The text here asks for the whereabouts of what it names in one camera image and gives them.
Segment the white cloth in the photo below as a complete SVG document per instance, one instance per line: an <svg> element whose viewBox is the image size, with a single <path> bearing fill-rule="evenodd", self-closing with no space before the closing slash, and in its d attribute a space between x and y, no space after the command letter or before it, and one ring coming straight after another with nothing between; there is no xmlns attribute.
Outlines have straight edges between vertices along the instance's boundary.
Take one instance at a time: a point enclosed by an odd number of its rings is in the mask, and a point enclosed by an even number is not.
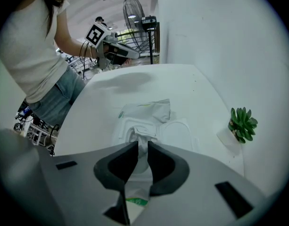
<svg viewBox="0 0 289 226"><path fill-rule="evenodd" d="M0 34L0 58L25 92L28 103L41 100L67 68L53 45L57 15L69 5L54 7L52 25L47 35L48 9L44 0L35 0L8 18Z"/></svg>

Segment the white wall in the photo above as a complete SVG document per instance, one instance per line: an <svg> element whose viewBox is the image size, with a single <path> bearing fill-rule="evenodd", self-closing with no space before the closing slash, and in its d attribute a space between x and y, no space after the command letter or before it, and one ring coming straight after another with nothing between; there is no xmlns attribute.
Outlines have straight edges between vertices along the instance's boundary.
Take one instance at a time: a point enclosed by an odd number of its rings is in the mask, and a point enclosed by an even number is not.
<svg viewBox="0 0 289 226"><path fill-rule="evenodd" d="M0 129L12 128L25 96L0 60Z"/></svg>
<svg viewBox="0 0 289 226"><path fill-rule="evenodd" d="M158 0L161 63L194 64L227 108L252 110L245 177L266 195L289 175L289 35L265 0Z"/></svg>

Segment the woman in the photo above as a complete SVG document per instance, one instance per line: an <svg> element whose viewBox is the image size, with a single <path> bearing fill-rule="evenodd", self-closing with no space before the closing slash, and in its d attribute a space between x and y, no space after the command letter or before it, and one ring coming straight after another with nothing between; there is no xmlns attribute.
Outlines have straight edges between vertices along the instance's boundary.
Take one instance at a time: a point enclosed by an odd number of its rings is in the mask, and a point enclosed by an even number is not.
<svg viewBox="0 0 289 226"><path fill-rule="evenodd" d="M89 46L85 52L82 43L71 38L68 5L66 0L23 0L0 34L2 62L25 92L32 111L52 126L61 126L85 86L56 54L53 41L67 54L97 56L94 48Z"/></svg>

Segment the green label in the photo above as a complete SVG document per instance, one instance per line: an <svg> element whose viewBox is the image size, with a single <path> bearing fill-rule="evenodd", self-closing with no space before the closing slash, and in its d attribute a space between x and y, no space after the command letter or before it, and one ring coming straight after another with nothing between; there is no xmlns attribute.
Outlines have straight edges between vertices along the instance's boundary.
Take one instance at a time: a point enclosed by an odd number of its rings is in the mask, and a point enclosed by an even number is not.
<svg viewBox="0 0 289 226"><path fill-rule="evenodd" d="M142 199L142 198L127 198L126 201L135 203L139 206L145 206L148 204L148 201Z"/></svg>
<svg viewBox="0 0 289 226"><path fill-rule="evenodd" d="M118 116L118 118L121 118L121 117L123 116L123 114L124 114L124 112L121 111L120 114L119 114L119 116Z"/></svg>

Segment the white table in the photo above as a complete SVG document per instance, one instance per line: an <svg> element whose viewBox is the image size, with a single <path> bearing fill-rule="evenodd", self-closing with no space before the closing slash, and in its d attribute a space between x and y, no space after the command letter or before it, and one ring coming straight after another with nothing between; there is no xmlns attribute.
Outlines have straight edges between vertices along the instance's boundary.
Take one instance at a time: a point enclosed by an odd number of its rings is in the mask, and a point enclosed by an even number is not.
<svg viewBox="0 0 289 226"><path fill-rule="evenodd" d="M120 109L128 103L170 99L176 118L187 118L200 153L244 175L240 149L228 149L216 133L230 113L194 65L143 65L96 74L81 92L60 130L55 155L108 147Z"/></svg>

